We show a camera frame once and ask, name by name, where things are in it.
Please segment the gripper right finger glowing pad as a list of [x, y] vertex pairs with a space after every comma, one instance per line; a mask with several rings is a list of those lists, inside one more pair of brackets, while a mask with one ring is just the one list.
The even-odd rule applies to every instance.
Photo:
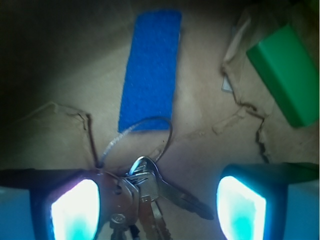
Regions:
[[318, 240], [319, 165], [230, 164], [217, 186], [216, 210], [228, 240]]

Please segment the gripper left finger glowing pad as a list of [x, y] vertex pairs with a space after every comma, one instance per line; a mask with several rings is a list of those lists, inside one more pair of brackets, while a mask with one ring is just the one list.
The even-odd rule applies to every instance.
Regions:
[[2, 240], [93, 240], [100, 209], [99, 187], [87, 170], [0, 172]]

